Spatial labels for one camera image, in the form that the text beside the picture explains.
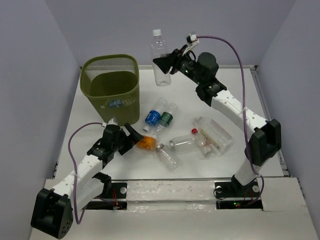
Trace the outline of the clear bottle white cap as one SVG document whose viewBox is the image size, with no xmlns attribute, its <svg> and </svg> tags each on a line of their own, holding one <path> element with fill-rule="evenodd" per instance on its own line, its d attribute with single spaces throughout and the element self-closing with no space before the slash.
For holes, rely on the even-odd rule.
<svg viewBox="0 0 320 240">
<path fill-rule="evenodd" d="M 154 72 L 155 84 L 158 87 L 166 87 L 171 84 L 171 76 L 168 73 L 168 65 L 165 60 L 169 54 L 168 46 L 160 29 L 152 31 L 151 61 Z"/>
</svg>

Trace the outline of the orange pill bottle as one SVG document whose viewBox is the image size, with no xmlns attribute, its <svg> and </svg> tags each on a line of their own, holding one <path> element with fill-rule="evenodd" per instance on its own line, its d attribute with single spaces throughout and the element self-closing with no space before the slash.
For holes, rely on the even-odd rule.
<svg viewBox="0 0 320 240">
<path fill-rule="evenodd" d="M 140 140 L 136 145 L 140 149 L 154 151 L 157 147 L 157 139 L 151 136 L 144 135 L 143 139 Z"/>
</svg>

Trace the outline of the blue label water bottle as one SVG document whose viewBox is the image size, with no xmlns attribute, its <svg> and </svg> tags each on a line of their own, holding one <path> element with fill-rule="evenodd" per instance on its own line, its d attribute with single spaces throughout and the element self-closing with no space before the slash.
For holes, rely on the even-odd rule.
<svg viewBox="0 0 320 240">
<path fill-rule="evenodd" d="M 164 97 L 160 97 L 154 103 L 154 105 L 152 106 L 152 108 L 150 109 L 150 111 L 148 112 L 144 120 L 144 126 L 142 128 L 144 132 L 148 132 L 151 128 L 157 125 L 167 105 L 168 105 L 168 100 L 165 99 Z"/>
</svg>

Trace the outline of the green label water bottle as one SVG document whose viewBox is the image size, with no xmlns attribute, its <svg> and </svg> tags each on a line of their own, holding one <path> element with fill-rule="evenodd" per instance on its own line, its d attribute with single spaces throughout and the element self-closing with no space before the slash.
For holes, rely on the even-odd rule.
<svg viewBox="0 0 320 240">
<path fill-rule="evenodd" d="M 174 119 L 174 115 L 177 109 L 178 106 L 173 102 L 165 107 L 164 112 L 162 113 L 157 123 L 157 128 L 152 134 L 153 138 L 158 139 L 163 133 L 166 132 Z"/>
</svg>

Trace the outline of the small clear bottle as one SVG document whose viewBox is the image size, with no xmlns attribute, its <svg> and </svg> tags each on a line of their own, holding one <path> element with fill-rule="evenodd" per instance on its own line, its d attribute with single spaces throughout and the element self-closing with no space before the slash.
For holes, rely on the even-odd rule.
<svg viewBox="0 0 320 240">
<path fill-rule="evenodd" d="M 155 155 L 165 168 L 173 172 L 181 164 L 180 158 L 165 144 L 160 143 L 155 148 Z"/>
</svg>

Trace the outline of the clear jar silver rim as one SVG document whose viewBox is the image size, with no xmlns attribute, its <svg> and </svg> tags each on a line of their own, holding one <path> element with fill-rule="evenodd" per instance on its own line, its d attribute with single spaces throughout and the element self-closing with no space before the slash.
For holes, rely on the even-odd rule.
<svg viewBox="0 0 320 240">
<path fill-rule="evenodd" d="M 172 138 L 169 141 L 169 146 L 172 151 L 177 153 L 182 153 L 195 148 L 196 147 L 195 142 L 196 142 L 195 137 L 189 134 L 189 135 Z"/>
</svg>

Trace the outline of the large clear plastic bottle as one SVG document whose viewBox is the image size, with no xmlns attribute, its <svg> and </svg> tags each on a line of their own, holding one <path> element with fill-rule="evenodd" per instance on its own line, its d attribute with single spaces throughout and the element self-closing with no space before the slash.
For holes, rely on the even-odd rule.
<svg viewBox="0 0 320 240">
<path fill-rule="evenodd" d="M 193 123 L 221 155 L 227 152 L 235 142 L 233 137 L 212 118 L 197 116 Z"/>
</svg>

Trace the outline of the red cap soda bottle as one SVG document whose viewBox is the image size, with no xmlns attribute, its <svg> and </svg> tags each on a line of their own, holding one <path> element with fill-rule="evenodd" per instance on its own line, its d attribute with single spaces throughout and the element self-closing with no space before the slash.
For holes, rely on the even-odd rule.
<svg viewBox="0 0 320 240">
<path fill-rule="evenodd" d="M 210 141 L 196 128 L 191 130 L 191 136 L 195 148 L 200 152 L 200 159 L 207 160 L 209 158 L 218 157 L 218 151 L 214 149 Z"/>
</svg>

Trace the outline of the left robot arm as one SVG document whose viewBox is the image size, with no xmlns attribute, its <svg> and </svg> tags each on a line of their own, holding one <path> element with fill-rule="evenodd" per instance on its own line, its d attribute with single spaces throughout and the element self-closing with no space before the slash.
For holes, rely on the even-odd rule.
<svg viewBox="0 0 320 240">
<path fill-rule="evenodd" d="M 80 163 L 70 155 L 73 170 L 50 189 L 36 196 L 30 221 L 37 229 L 58 240 L 64 238 L 73 223 L 80 224 L 87 205 L 95 198 L 105 198 L 112 190 L 112 179 L 102 173 L 115 153 L 124 155 L 144 137 L 129 123 L 120 127 L 114 119 L 103 123 L 101 138 L 86 152 Z"/>
</svg>

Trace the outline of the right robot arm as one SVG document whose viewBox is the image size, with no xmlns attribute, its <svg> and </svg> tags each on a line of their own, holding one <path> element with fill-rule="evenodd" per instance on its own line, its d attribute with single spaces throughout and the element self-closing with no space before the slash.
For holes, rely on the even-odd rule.
<svg viewBox="0 0 320 240">
<path fill-rule="evenodd" d="M 276 119 L 267 120 L 247 108 L 220 83 L 216 77 L 219 65 L 216 57 L 203 52 L 192 59 L 184 49 L 175 49 L 152 62 L 164 74 L 181 72 L 197 84 L 195 89 L 200 100 L 219 111 L 249 138 L 244 154 L 245 161 L 232 176 L 227 189 L 235 196 L 242 196 L 256 178 L 262 166 L 282 148 L 281 124 Z"/>
</svg>

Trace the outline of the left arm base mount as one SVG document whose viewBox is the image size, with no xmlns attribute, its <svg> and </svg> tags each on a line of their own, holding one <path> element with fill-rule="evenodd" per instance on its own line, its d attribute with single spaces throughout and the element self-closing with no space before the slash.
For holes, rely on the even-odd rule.
<svg viewBox="0 0 320 240">
<path fill-rule="evenodd" d="M 112 182 L 103 192 L 88 203 L 87 210 L 126 210 L 127 183 Z"/>
</svg>

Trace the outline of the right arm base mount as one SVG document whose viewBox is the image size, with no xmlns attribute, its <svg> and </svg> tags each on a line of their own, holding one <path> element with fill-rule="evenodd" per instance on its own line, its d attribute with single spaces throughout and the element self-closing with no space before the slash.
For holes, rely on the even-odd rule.
<svg viewBox="0 0 320 240">
<path fill-rule="evenodd" d="M 213 195 L 216 198 L 217 210 L 263 210 L 260 188 L 256 180 L 238 192 L 231 188 L 231 183 L 231 181 L 214 183 Z"/>
</svg>

